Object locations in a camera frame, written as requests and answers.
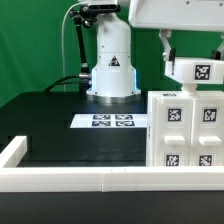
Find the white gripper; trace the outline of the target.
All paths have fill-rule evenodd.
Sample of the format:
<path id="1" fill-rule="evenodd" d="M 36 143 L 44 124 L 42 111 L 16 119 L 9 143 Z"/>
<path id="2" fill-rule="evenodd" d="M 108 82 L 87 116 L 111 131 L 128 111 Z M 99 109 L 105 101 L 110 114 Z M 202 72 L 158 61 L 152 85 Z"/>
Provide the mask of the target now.
<path id="1" fill-rule="evenodd" d="M 165 74 L 173 75 L 176 49 L 168 41 L 171 30 L 224 32 L 224 0 L 131 0 L 129 22 L 136 28 L 161 29 Z M 221 39 L 211 58 L 224 61 L 224 33 Z"/>

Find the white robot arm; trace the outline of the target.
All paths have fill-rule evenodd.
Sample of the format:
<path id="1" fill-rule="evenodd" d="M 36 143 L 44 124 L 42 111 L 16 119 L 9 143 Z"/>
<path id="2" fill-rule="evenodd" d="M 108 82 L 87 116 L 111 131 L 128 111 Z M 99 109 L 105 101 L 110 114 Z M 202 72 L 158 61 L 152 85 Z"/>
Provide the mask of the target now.
<path id="1" fill-rule="evenodd" d="M 223 82 L 224 42 L 212 59 L 190 59 L 176 57 L 168 38 L 173 30 L 224 32 L 224 0 L 87 0 L 87 10 L 97 18 L 97 64 L 89 97 L 113 103 L 140 93 L 130 62 L 131 27 L 160 31 L 165 75 L 183 89 Z"/>

